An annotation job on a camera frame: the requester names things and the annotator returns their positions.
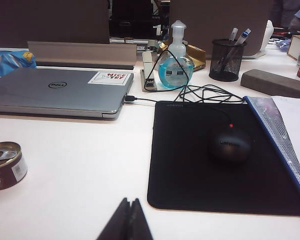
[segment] open can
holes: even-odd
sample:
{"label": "open can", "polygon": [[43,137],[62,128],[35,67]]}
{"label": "open can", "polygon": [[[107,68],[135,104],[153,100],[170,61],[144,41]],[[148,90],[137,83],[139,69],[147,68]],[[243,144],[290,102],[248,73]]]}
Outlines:
{"label": "open can", "polygon": [[0,190],[20,182],[27,171],[20,145],[11,141],[0,142]]}

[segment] blue liquid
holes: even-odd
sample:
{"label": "blue liquid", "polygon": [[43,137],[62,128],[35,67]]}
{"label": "blue liquid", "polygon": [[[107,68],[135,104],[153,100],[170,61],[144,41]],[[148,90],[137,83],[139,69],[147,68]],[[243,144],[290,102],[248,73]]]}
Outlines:
{"label": "blue liquid", "polygon": [[[192,64],[185,64],[183,57],[178,57],[177,59],[190,81],[192,73],[194,72],[194,66]],[[166,88],[175,89],[187,84],[186,74],[173,57],[169,57],[159,65],[158,73],[162,84]]]}

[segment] white desk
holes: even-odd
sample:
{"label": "white desk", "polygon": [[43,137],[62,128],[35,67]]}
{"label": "white desk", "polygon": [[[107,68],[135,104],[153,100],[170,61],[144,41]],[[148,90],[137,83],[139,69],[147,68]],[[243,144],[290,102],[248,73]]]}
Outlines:
{"label": "white desk", "polygon": [[[173,100],[176,92],[141,92],[138,61],[130,95]],[[215,84],[241,97],[263,93],[219,82],[206,69],[191,84]],[[250,69],[295,78],[296,62],[277,49],[244,60]],[[147,202],[153,103],[123,106],[115,121],[0,115],[0,142],[21,145],[28,173],[0,191],[0,240],[94,240],[123,197],[139,198],[155,240],[300,240],[300,217],[165,211]]]}

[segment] pull tab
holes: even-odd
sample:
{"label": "pull tab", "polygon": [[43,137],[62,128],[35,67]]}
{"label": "pull tab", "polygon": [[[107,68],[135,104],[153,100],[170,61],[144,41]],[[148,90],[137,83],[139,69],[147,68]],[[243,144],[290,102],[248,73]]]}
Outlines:
{"label": "pull tab", "polygon": [[0,150],[0,161],[1,160],[12,159],[15,156],[17,156],[17,152],[16,151]]}

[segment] nice try sticker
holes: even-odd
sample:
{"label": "nice try sticker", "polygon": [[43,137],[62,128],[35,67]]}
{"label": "nice try sticker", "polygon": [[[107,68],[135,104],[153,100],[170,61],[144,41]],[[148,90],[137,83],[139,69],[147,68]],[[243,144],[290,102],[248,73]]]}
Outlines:
{"label": "nice try sticker", "polygon": [[126,85],[131,73],[129,72],[111,72],[99,71],[94,75],[88,84],[105,84],[105,85]]}

